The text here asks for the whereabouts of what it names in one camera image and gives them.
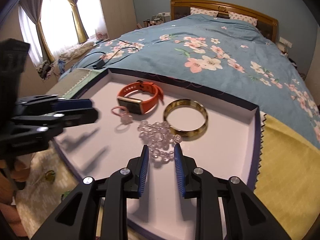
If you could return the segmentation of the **left hand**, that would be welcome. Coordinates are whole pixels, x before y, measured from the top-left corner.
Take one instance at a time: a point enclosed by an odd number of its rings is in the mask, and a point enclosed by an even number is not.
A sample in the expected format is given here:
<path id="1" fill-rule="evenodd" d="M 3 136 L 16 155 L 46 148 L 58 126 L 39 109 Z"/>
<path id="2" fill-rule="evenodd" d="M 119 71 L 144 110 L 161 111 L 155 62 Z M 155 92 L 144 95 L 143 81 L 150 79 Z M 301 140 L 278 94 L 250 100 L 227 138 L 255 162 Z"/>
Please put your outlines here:
<path id="1" fill-rule="evenodd" d="M 33 157 L 33 153 L 17 157 L 15 159 L 14 168 L 10 172 L 9 178 L 6 174 L 1 173 L 1 203 L 11 204 L 12 197 L 14 195 L 14 185 L 10 181 L 11 179 L 15 183 L 26 182 L 30 174 L 30 165 Z"/>

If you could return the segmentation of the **pink left sleeve forearm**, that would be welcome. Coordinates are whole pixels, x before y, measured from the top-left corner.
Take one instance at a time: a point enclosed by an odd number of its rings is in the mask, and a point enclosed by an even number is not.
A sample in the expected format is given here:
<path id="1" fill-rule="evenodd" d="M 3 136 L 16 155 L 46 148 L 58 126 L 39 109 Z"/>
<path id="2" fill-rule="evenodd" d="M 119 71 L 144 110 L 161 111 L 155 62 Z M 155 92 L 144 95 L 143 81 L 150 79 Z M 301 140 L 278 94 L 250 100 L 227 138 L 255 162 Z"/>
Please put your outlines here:
<path id="1" fill-rule="evenodd" d="M 3 203 L 1 203 L 0 207 L 5 220 L 8 222 L 16 236 L 27 237 L 27 233 L 21 223 L 21 219 L 16 210 L 16 207 L 12 205 L 6 205 Z"/>

